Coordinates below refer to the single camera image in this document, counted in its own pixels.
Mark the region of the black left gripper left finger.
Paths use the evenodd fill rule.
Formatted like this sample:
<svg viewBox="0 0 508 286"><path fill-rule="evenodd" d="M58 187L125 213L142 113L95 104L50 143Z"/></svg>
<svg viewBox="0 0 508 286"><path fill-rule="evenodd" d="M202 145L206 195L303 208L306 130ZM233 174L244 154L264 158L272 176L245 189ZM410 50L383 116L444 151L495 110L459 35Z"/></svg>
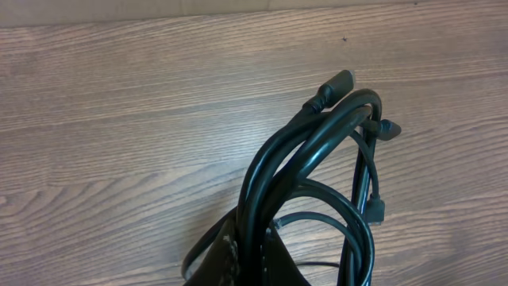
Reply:
<svg viewBox="0 0 508 286"><path fill-rule="evenodd" d="M184 286L235 285L239 273L236 217L210 227L183 259Z"/></svg>

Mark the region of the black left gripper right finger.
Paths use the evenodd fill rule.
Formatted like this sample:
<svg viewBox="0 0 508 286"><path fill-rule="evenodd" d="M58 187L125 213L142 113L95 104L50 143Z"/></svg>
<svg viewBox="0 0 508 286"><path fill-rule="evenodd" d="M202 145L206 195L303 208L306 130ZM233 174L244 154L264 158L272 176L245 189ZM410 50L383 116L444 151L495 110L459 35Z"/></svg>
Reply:
<svg viewBox="0 0 508 286"><path fill-rule="evenodd" d="M269 226L261 246L263 286L310 286L298 270L274 226Z"/></svg>

